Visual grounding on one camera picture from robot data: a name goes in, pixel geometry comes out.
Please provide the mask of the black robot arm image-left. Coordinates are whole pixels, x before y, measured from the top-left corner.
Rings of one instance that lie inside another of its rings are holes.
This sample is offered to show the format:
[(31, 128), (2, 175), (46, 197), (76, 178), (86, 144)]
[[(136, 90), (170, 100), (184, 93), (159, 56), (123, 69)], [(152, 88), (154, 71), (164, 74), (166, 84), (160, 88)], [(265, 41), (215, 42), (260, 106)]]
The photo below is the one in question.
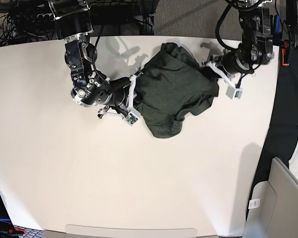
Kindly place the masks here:
[(100, 25), (102, 34), (106, 24), (134, 23), (142, 31), (144, 25), (133, 15), (135, 1), (129, 0), (119, 6), (110, 3), (93, 8), (87, 0), (50, 0), (57, 38), (65, 40), (65, 62), (71, 70), (73, 89), (72, 98), (81, 106), (104, 105), (102, 113), (114, 109), (117, 113), (126, 115), (129, 106), (141, 102), (141, 96), (135, 92), (135, 80), (142, 73), (138, 70), (135, 75), (110, 81), (96, 67), (99, 58), (98, 43), (90, 42), (94, 24)]

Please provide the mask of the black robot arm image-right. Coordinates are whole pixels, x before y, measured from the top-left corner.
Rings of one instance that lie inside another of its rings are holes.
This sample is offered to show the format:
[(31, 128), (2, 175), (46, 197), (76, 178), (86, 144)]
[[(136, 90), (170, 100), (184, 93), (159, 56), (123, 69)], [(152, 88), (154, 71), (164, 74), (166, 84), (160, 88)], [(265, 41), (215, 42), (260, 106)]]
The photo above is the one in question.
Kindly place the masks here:
[[(224, 47), (224, 53), (204, 62), (202, 74), (210, 79), (230, 80), (239, 73), (240, 79), (234, 85), (239, 88), (246, 75), (253, 74), (274, 58), (271, 16), (264, 0), (227, 0), (226, 3), (215, 29), (216, 39)], [(222, 23), (232, 8), (238, 11), (242, 28), (242, 41), (237, 48), (227, 45), (220, 36)]]

